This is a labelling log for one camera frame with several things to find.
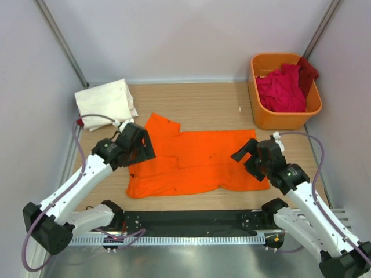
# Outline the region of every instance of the stack of white cloth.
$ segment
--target stack of white cloth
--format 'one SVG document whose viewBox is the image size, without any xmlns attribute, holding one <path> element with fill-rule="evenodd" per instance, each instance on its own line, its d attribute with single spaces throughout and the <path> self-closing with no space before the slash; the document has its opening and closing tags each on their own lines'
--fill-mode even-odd
<svg viewBox="0 0 371 278">
<path fill-rule="evenodd" d="M 75 98 L 80 115 L 100 114 L 120 122 L 138 117 L 125 79 L 77 92 Z M 82 121 L 84 129 L 90 131 L 111 124 L 101 117 L 85 117 Z"/>
</svg>

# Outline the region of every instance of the wooden table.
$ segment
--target wooden table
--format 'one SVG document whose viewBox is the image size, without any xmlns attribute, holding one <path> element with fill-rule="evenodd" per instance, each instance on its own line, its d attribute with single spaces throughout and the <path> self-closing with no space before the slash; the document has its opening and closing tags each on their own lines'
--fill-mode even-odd
<svg viewBox="0 0 371 278">
<path fill-rule="evenodd" d="M 273 132 L 259 130 L 255 126 L 246 83 L 131 85 L 129 87 L 140 115 L 135 120 L 139 125 L 144 125 L 151 113 L 156 112 L 181 123 L 181 131 L 256 129 L 258 140 L 268 139 Z M 111 137 L 114 131 L 113 126 L 106 126 L 93 132 L 84 130 L 81 138 L 84 152 L 89 154 L 99 140 Z M 317 165 L 308 138 L 286 135 L 282 137 L 282 141 L 285 144 L 286 160 L 300 165 L 312 178 Z M 78 156 L 75 170 L 80 165 L 81 158 Z M 262 204 L 277 197 L 281 197 L 295 207 L 275 188 L 249 192 L 218 189 L 197 195 L 131 199 L 125 193 L 128 180 L 128 170 L 117 169 L 113 175 L 91 191 L 77 210 L 84 210 L 86 206 L 95 206 L 107 199 L 124 210 L 259 209 Z M 317 191 L 323 199 L 326 199 L 321 180 L 317 182 Z"/>
</svg>

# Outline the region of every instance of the orange shirt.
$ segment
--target orange shirt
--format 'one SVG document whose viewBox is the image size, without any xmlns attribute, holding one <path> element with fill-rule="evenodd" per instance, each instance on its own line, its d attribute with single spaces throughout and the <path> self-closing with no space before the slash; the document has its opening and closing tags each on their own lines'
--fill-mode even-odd
<svg viewBox="0 0 371 278">
<path fill-rule="evenodd" d="M 152 114 L 145 125 L 156 158 L 129 166 L 126 193 L 132 198 L 197 194 L 218 187 L 233 191 L 268 189 L 231 155 L 243 147 L 254 130 L 179 132 L 180 124 Z"/>
</svg>

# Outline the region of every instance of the laundry basket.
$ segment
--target laundry basket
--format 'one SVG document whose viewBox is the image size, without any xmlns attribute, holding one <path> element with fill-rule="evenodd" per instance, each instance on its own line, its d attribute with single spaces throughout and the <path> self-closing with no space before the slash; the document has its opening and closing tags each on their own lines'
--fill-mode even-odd
<svg viewBox="0 0 371 278">
<path fill-rule="evenodd" d="M 270 72 L 280 69 L 283 63 L 297 64 L 300 56 L 291 53 L 263 53 L 251 60 L 248 88 L 254 122 L 260 129 L 299 129 L 322 109 L 322 101 L 315 82 L 310 88 L 306 102 L 307 107 L 302 113 L 278 113 L 266 109 L 260 102 L 256 86 L 256 77 L 267 76 Z"/>
</svg>

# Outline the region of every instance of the white wall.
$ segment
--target white wall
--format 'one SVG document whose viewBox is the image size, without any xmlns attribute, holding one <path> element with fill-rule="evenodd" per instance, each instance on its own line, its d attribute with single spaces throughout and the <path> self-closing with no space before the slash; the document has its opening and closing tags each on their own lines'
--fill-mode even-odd
<svg viewBox="0 0 371 278">
<path fill-rule="evenodd" d="M 22 208 L 58 186 L 81 89 L 33 1 L 1 5 L 1 277 L 22 272 Z"/>
<path fill-rule="evenodd" d="M 47 0 L 89 82 L 244 80 L 253 55 L 304 53 L 330 0 Z"/>
<path fill-rule="evenodd" d="M 344 1 L 310 62 L 320 73 L 323 111 L 307 125 L 326 148 L 323 170 L 334 205 L 371 240 L 371 2 Z"/>
</svg>

